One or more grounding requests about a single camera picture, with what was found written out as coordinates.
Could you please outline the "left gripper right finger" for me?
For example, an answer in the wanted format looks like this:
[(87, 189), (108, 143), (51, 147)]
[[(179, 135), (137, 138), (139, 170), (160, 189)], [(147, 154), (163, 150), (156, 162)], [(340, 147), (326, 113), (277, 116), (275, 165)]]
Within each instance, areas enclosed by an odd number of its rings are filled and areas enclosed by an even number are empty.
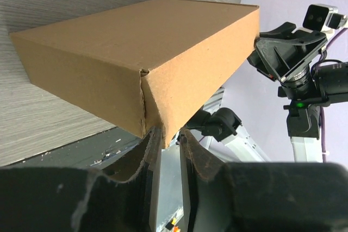
[(347, 169), (223, 162), (180, 131), (187, 231), (347, 231)]

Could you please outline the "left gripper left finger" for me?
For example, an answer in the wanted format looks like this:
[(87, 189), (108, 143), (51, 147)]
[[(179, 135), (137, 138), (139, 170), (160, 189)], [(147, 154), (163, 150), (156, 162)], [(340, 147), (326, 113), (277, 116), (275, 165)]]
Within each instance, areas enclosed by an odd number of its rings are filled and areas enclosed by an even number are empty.
[(155, 231), (161, 130), (102, 170), (1, 168), (1, 231)]

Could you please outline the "large brown cardboard box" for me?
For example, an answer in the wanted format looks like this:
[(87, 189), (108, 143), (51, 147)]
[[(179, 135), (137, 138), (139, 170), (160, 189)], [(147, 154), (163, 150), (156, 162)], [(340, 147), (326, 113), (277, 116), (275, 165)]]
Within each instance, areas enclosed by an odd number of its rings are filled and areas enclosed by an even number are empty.
[(254, 50), (256, 5), (150, 0), (52, 23), (10, 39), (30, 82), (162, 145)]

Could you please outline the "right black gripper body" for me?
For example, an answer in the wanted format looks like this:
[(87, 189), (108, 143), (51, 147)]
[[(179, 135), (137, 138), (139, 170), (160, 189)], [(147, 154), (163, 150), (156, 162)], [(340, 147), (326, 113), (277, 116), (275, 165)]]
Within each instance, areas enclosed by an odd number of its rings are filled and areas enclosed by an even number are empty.
[(316, 96), (316, 87), (307, 65), (302, 71), (289, 80), (281, 83), (278, 97), (287, 99), (310, 99)]

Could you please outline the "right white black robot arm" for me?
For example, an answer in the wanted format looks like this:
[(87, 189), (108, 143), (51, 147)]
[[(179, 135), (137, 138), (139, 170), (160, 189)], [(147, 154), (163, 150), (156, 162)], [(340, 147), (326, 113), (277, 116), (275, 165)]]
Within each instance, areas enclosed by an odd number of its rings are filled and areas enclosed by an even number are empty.
[[(278, 97), (290, 100), (284, 109), (296, 162), (326, 160), (323, 109), (347, 101), (347, 63), (329, 59), (327, 50), (346, 31), (347, 25), (297, 28), (286, 22), (260, 33), (248, 57), (248, 63), (260, 74), (280, 83)], [(213, 137), (240, 161), (268, 161), (231, 109), (219, 108), (214, 113), (200, 109), (186, 128)]]

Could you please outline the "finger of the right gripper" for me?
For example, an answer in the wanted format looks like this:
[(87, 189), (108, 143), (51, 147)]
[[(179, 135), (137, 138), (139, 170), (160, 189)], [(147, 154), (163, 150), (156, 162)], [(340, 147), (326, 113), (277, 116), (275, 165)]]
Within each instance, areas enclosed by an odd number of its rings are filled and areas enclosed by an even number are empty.
[(270, 80), (285, 82), (309, 65), (326, 42), (325, 34), (307, 34), (297, 39), (260, 37), (247, 61)]
[(259, 33), (259, 36), (271, 39), (286, 39), (295, 29), (296, 24), (284, 22), (282, 25), (271, 31)]

